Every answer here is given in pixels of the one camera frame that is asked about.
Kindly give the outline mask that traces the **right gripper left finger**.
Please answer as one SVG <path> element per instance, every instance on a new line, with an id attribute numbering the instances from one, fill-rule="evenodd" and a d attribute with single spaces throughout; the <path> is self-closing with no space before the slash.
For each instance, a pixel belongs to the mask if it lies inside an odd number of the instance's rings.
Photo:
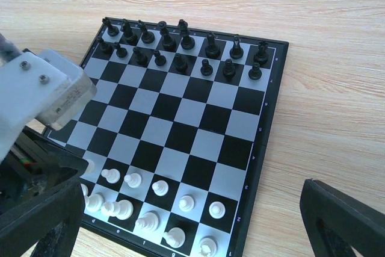
<path id="1" fill-rule="evenodd" d="M 85 209 L 78 178 L 1 214 L 1 256 L 70 256 Z"/>

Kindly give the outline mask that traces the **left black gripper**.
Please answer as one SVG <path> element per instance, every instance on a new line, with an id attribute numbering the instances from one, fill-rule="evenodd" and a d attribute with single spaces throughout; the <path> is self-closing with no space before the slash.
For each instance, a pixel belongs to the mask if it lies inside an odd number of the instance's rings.
<path id="1" fill-rule="evenodd" d="M 26 127 L 1 163 L 1 208 L 13 209 L 87 167 L 80 156 Z"/>

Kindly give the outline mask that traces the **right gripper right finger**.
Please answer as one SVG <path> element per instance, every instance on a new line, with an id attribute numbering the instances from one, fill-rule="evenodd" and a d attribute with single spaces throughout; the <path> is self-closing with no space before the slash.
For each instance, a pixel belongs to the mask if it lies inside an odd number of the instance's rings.
<path id="1" fill-rule="evenodd" d="M 307 179 L 300 211 L 315 256 L 384 256 L 384 214 L 370 206 Z"/>

